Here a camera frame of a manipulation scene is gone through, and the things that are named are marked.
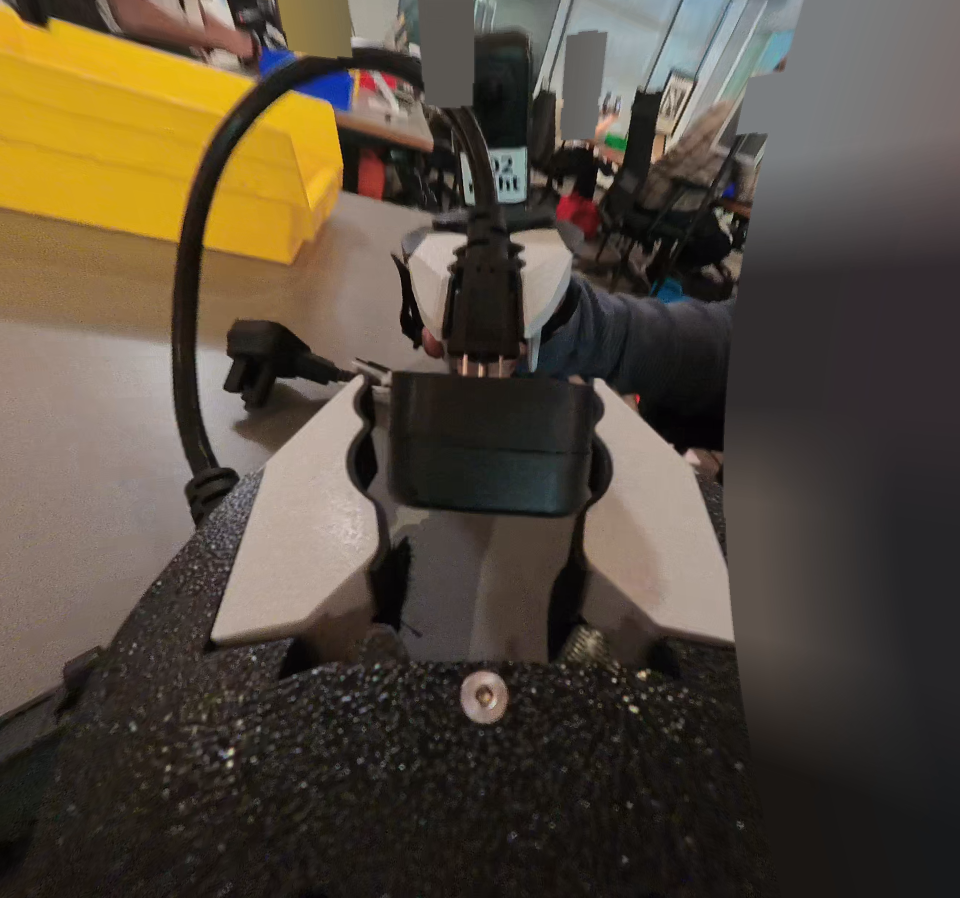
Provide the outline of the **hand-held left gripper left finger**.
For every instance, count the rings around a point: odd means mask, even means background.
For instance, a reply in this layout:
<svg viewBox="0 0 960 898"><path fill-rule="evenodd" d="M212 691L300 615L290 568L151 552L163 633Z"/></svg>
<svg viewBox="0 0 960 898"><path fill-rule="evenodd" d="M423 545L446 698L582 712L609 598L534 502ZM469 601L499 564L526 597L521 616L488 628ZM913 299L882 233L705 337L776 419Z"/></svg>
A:
<svg viewBox="0 0 960 898"><path fill-rule="evenodd" d="M210 641L290 640L353 662L384 609L372 572L390 530L378 474L375 386L354 376L264 465Z"/></svg>

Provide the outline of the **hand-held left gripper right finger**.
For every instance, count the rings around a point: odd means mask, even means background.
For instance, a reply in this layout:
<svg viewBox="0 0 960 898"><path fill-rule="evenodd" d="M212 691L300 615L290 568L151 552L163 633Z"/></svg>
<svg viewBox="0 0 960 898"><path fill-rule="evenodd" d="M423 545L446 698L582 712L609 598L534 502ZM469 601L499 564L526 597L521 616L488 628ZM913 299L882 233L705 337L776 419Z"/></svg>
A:
<svg viewBox="0 0 960 898"><path fill-rule="evenodd" d="M726 558L693 467L606 383L591 388L603 413L590 502L551 593L548 657L582 627L619 663L667 638L732 648Z"/></svg>

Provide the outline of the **red box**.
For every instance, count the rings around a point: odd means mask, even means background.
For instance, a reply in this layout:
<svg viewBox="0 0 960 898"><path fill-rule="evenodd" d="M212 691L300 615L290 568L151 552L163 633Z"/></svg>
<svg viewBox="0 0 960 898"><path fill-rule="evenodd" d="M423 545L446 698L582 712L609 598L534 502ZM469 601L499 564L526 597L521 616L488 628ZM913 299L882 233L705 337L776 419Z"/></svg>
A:
<svg viewBox="0 0 960 898"><path fill-rule="evenodd" d="M559 225L578 229L585 240L594 240L601 227L602 217L598 206L591 198L585 198L575 191L561 196L556 208L556 220Z"/></svg>

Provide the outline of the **yellow plastic bin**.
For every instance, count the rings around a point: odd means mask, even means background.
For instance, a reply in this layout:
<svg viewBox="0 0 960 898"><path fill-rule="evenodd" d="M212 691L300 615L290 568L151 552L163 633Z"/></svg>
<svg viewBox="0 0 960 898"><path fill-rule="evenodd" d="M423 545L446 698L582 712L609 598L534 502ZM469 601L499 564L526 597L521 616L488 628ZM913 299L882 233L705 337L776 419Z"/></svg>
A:
<svg viewBox="0 0 960 898"><path fill-rule="evenodd" d="M292 265L303 245L316 237L331 214L332 207L339 196L339 187L335 184L334 178L335 174L333 173L321 173L312 182L306 184L310 213L307 220L303 220L295 227L291 224L280 224L276 221L265 223L261 220L244 228L239 227L232 220L228 220L226 225L219 224L212 227L209 216L204 234L204 246L228 254L242 255L284 266ZM78 223L73 224L175 243L180 238L183 215L184 212L181 216L179 229L173 237L147 236Z"/></svg>
<svg viewBox="0 0 960 898"><path fill-rule="evenodd" d="M283 149L280 167L237 155L215 193L210 225L231 220L244 228L261 220L296 227L307 220L306 182L292 152L291 145ZM188 176L2 139L2 207L45 219L173 238L190 184Z"/></svg>
<svg viewBox="0 0 960 898"><path fill-rule="evenodd" d="M125 135L159 140L181 164L162 171L190 180L227 114L253 89L249 77L53 19L44 27L1 8L2 96L70 113ZM291 93L246 132L225 173L239 187L242 168L279 168L290 158L306 188L343 181L334 113L328 103Z"/></svg>

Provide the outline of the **black angled plug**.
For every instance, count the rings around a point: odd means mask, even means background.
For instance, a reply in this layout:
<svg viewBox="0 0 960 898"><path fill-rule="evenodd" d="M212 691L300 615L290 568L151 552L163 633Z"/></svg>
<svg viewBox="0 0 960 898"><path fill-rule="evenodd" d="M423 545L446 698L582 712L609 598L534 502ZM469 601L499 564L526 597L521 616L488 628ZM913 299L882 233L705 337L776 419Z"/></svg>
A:
<svg viewBox="0 0 960 898"><path fill-rule="evenodd" d="M314 353L305 341L279 323L238 319L226 335L231 364L223 390L241 398L248 412L263 409L277 382L302 380L321 387L346 385L362 376L375 388L390 388L392 371L355 359L344 368Z"/></svg>

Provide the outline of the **person's right forearm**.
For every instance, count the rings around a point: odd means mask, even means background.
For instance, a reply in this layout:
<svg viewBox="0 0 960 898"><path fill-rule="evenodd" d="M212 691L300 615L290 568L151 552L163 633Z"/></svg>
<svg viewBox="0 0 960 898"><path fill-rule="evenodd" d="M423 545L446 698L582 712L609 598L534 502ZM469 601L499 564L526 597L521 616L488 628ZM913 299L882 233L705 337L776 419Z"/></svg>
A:
<svg viewBox="0 0 960 898"><path fill-rule="evenodd" d="M600 380L637 398L643 418L676 449L721 453L736 303L666 304L574 274L541 333L535 373Z"/></svg>

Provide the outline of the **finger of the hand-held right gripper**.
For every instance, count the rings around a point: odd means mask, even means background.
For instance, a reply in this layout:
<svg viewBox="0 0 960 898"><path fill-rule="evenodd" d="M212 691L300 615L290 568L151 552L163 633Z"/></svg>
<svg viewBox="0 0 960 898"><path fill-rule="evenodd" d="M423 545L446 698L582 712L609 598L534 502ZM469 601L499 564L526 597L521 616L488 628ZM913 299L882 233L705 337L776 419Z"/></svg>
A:
<svg viewBox="0 0 960 898"><path fill-rule="evenodd" d="M573 253L557 229L518 232L522 264L521 298L523 330L516 374L531 374L538 368L549 322L564 303L570 287Z"/></svg>
<svg viewBox="0 0 960 898"><path fill-rule="evenodd" d="M443 337L450 291L450 268L461 249L461 233L412 231L403 237L403 260L420 320L436 340Z"/></svg>

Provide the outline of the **black office chair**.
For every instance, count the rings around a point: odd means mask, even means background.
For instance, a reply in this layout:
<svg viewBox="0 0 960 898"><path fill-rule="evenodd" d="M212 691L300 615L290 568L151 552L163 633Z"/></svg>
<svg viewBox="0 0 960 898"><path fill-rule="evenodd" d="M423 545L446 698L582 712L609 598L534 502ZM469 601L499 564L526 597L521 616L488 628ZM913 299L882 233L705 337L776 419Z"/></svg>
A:
<svg viewBox="0 0 960 898"><path fill-rule="evenodd" d="M630 270L630 257L635 248L653 258L657 275L647 284L647 293L657 295L668 277L677 268L678 260L687 249L695 230L704 221L710 210L720 210L733 217L732 244L740 248L746 241L752 206L734 193L726 197L721 193L721 184L733 178L740 167L743 147L749 136L738 134L726 154L717 176L708 185L697 184L688 179L675 178L671 191L658 211L641 208L637 203L640 179L625 167L615 174L613 183L601 200L598 210L601 219L601 240L596 259L600 260L607 245L613 244L617 255L608 281L610 292L616 292L622 282L637 287L641 276ZM697 209L686 222L677 222L676 204L689 193L701 195Z"/></svg>

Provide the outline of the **black power plug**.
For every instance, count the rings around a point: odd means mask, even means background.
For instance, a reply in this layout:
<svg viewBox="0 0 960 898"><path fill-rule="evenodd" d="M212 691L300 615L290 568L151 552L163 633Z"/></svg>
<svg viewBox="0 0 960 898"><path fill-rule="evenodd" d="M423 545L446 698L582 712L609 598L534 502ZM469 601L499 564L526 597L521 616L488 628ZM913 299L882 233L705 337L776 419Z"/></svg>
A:
<svg viewBox="0 0 960 898"><path fill-rule="evenodd" d="M473 210L465 242L453 251L441 340L455 374L506 377L524 342L522 247L503 211Z"/></svg>

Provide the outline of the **background work table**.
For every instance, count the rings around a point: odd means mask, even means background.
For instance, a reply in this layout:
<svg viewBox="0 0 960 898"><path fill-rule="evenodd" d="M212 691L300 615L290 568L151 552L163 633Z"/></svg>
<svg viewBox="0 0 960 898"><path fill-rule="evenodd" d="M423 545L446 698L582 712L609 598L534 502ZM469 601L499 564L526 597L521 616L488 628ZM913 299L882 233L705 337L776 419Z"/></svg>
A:
<svg viewBox="0 0 960 898"><path fill-rule="evenodd" d="M351 111L334 110L333 114L343 141L421 153L434 149L434 137L422 103L414 103L406 115L380 112L367 106Z"/></svg>

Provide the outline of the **black power adapter block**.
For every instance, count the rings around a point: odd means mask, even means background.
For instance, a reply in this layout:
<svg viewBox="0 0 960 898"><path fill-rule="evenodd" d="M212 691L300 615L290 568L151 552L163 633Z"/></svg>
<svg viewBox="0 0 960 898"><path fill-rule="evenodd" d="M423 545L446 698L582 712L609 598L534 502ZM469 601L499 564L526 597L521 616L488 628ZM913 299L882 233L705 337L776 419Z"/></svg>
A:
<svg viewBox="0 0 960 898"><path fill-rule="evenodd" d="M395 372L390 495L411 508L570 517L592 494L603 413L588 384Z"/></svg>

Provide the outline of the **framed sign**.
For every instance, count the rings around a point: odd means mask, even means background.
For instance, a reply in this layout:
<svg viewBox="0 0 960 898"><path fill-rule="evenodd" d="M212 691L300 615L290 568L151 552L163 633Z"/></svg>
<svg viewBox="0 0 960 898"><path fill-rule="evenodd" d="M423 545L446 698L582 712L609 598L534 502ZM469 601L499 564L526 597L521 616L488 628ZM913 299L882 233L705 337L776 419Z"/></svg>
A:
<svg viewBox="0 0 960 898"><path fill-rule="evenodd" d="M687 112L690 99L697 87L698 79L672 68L663 84L661 100L656 119L656 133L672 138Z"/></svg>

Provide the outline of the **blue plastic bin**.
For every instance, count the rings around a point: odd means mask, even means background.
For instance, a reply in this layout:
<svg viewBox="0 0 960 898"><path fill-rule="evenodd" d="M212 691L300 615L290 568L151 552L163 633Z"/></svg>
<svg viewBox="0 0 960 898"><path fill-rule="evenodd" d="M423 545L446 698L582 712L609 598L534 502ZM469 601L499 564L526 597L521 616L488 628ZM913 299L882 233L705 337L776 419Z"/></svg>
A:
<svg viewBox="0 0 960 898"><path fill-rule="evenodd" d="M298 55L287 49L264 49L258 58L259 75L270 76L297 59ZM325 101L335 111L351 112L354 103L354 76L350 70L335 71L299 84L293 88L293 92Z"/></svg>

